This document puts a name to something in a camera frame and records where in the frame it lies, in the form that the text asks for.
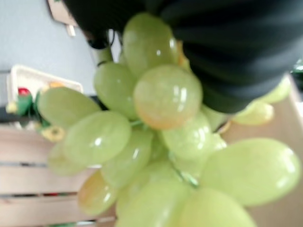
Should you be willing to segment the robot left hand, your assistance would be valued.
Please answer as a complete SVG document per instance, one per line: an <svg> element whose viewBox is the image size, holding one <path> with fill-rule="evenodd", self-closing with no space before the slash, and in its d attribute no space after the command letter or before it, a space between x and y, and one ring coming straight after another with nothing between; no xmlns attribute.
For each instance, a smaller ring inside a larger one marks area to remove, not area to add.
<svg viewBox="0 0 303 227"><path fill-rule="evenodd" d="M300 0L67 0L91 47L135 14L162 19L204 87L204 104L233 114L271 91L303 54Z"/></svg>

